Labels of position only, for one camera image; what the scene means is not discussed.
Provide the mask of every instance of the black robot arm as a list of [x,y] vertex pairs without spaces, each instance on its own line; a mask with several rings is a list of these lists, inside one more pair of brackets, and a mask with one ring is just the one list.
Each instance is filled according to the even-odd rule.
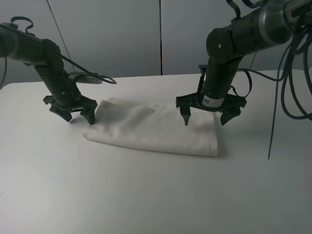
[[[14,17],[11,19],[11,23],[0,25],[0,58],[6,57],[34,67],[51,93],[51,96],[46,96],[43,99],[45,104],[51,104],[51,112],[67,122],[72,119],[72,112],[80,112],[89,124],[93,124],[98,104],[95,100],[82,96],[76,85],[79,78],[86,78],[84,73],[68,74],[64,70],[61,58],[63,56],[60,54],[59,47],[51,40],[38,39],[29,33],[27,30],[33,24],[26,29],[25,33],[19,31],[18,26],[13,23],[15,20],[31,22],[25,17]],[[116,83],[112,79],[112,81],[106,81],[97,74],[91,75],[105,82]],[[95,83],[90,78],[88,79],[88,82]]]
[[[236,8],[232,0],[229,5]],[[245,55],[284,44],[293,35],[299,14],[309,8],[303,24],[311,23],[311,0],[271,0],[244,17],[236,18],[225,28],[214,29],[207,38],[208,65],[200,66],[202,76],[196,93],[176,98],[185,125],[190,107],[222,112],[221,124],[240,115],[246,99],[228,94],[238,66]]]

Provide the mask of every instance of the folded towel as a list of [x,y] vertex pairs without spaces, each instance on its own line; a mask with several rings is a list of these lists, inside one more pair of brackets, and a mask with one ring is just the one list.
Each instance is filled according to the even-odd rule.
[[84,131],[88,140],[129,148],[188,155],[217,156],[214,113],[192,110],[188,126],[172,104],[102,101],[96,122]]

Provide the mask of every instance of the sticker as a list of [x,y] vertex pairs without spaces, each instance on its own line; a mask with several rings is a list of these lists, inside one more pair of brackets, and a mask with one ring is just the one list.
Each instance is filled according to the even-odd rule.
[[99,80],[95,77],[81,77],[77,83],[84,83],[84,84],[102,84],[103,81]]
[[205,107],[218,108],[218,107],[222,106],[223,101],[224,101],[224,98],[213,99],[213,98],[207,97],[205,95],[202,104]]

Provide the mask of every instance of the white cloth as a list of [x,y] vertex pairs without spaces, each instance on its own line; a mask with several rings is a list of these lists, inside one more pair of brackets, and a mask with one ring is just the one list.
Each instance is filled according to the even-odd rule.
[[88,140],[129,148],[217,156],[214,113],[192,109],[188,126],[172,104],[102,101],[96,122],[84,131]]

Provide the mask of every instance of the table surface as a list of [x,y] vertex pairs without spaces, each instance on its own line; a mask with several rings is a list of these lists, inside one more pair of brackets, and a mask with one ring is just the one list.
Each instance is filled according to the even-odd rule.
[[[301,71],[294,74],[303,78]],[[98,103],[109,97],[174,103],[196,91],[199,75],[116,80],[78,86]],[[244,73],[233,84],[239,94],[248,90]],[[302,145],[287,152],[292,146],[285,141],[275,142],[267,159],[274,93],[273,82],[253,75],[241,116],[217,123],[219,156],[200,157],[87,141],[83,117],[73,114],[67,123],[49,112],[42,82],[5,86],[0,233],[311,233],[311,159],[297,161]]]

